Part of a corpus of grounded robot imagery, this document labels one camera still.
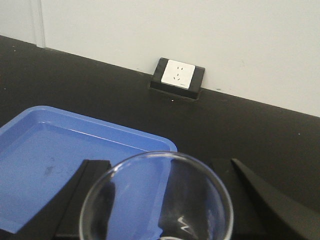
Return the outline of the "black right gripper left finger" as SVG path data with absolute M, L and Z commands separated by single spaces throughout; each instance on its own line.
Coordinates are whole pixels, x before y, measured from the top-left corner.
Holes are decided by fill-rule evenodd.
M 110 168 L 108 160 L 83 160 L 63 188 L 17 232 L 17 239 L 78 240 L 80 214 L 87 193 Z

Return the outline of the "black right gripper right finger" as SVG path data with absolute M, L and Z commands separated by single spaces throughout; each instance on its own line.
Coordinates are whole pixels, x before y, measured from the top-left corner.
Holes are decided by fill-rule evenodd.
M 211 168 L 233 204 L 234 240 L 318 240 L 320 214 L 285 195 L 236 158 L 213 158 Z

